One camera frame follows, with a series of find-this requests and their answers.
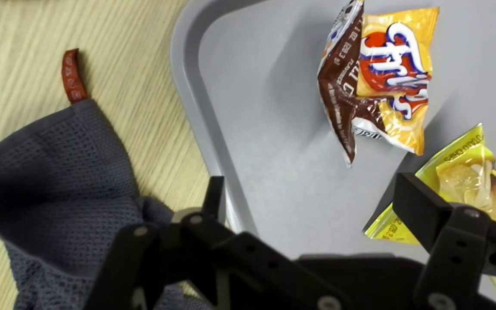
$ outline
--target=red object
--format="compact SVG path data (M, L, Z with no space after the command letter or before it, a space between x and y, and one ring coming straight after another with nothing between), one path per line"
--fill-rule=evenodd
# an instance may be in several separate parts
M71 104L88 101L88 90L80 73L80 51L68 51L63 58L63 85Z

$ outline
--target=gray fabric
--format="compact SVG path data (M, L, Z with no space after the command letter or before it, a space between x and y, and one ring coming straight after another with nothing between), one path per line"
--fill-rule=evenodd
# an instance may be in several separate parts
M18 310L83 309L116 233L171 216L140 199L123 144L90 101L0 144L0 238ZM209 307L168 288L161 309Z

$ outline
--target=chip bag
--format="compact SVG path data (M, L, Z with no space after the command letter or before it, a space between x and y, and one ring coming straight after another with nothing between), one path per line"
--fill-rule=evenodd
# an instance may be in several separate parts
M355 135L424 154L431 44L440 9L364 15L352 0L338 18L319 66L330 121L355 161Z
M483 126L455 140L436 154L417 178L452 204L473 206L496 221L496 170L495 154L486 147ZM419 245L417 238L390 206L366 232L373 240Z

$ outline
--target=orange chip bag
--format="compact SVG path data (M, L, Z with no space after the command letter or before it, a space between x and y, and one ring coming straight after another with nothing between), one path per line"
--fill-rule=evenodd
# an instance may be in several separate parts
M343 9L324 51L318 80L326 113L350 163L355 135L423 156L440 9L367 16L364 4Z

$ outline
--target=plastic wrapper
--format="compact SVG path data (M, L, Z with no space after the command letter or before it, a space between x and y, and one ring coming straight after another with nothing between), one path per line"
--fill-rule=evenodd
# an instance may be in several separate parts
M436 154L417 178L450 204L481 209L496 221L495 154L488 149L483 126ZM419 245L390 206L366 232L373 240Z
M357 154L355 135L424 154L438 15L440 9L431 8L367 16L364 0L352 0L342 11L318 82L350 163Z

